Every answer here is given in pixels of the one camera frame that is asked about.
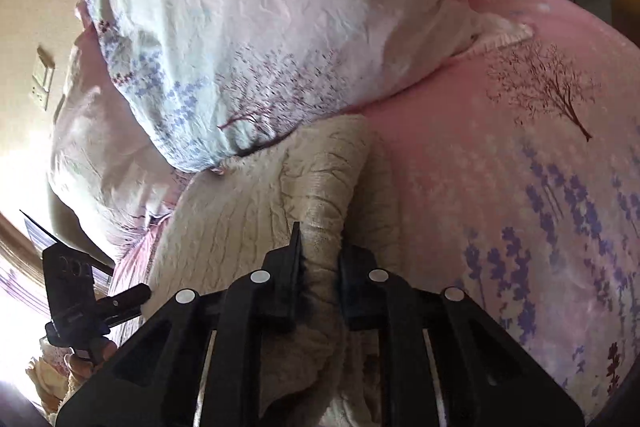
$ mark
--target pink pillow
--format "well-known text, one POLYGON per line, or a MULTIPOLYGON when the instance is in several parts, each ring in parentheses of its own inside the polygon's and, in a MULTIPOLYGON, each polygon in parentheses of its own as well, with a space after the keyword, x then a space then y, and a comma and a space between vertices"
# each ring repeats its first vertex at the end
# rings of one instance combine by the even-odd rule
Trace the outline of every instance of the pink pillow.
POLYGON ((189 175, 156 150, 111 84, 95 27, 76 39, 53 132, 49 183, 84 232, 114 260, 169 214, 189 175))

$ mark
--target beige cloth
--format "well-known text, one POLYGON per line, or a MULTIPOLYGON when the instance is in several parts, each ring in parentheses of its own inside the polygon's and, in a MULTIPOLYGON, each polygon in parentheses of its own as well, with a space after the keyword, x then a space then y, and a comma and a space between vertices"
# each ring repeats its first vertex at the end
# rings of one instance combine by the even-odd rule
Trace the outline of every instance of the beige cloth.
POLYGON ((290 335, 263 336, 260 413, 279 426, 376 425, 377 336, 346 331, 336 294, 343 231, 380 266, 399 269, 398 206, 366 120, 340 116, 300 128, 224 168, 222 176, 198 174, 180 198, 151 268, 153 295, 143 315, 182 288, 201 295, 227 288, 286 245, 300 221, 309 312, 290 335))

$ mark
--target tree print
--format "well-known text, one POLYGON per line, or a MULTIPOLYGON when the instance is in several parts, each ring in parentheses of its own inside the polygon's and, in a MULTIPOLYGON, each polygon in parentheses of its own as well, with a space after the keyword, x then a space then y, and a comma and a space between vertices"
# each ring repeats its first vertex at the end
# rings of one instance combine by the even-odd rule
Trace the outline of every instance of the tree print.
MULTIPOLYGON (((529 120, 540 114, 566 118, 580 129, 587 142, 593 137, 580 121, 576 106, 594 103, 600 86, 577 70, 573 60, 555 44, 547 46, 533 40, 502 50, 488 74, 496 80, 494 89, 487 93, 489 99, 506 101, 529 120)), ((523 124, 523 116, 518 114, 515 121, 523 124)))
POLYGON ((263 136, 282 136, 345 108, 347 81, 336 73, 335 52, 311 52, 303 64, 281 51, 258 56, 251 47, 236 51, 227 74, 217 74, 228 118, 220 130, 249 123, 263 136))

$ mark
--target wall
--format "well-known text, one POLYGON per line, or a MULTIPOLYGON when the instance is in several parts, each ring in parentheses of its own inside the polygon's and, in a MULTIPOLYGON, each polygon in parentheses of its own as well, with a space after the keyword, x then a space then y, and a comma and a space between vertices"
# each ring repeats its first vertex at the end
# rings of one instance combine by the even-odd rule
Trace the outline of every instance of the wall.
POLYGON ((24 230, 18 209, 49 226, 45 192, 52 115, 81 25, 76 0, 0 0, 0 212, 24 230), (36 49, 56 63, 47 112, 29 99, 36 49))

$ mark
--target beige blanket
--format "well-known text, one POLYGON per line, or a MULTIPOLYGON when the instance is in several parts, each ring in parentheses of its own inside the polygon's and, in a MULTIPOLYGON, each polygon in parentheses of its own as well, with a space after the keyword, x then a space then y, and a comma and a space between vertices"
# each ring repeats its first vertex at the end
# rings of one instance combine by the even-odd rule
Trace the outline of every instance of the beige blanket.
POLYGON ((300 221, 310 313, 287 336, 263 336, 260 413, 271 425, 380 421, 377 335, 346 331, 336 295, 342 232, 399 269, 398 208, 366 120, 341 116, 198 174, 164 232, 149 285, 153 314, 181 288, 222 290, 261 266, 300 221))

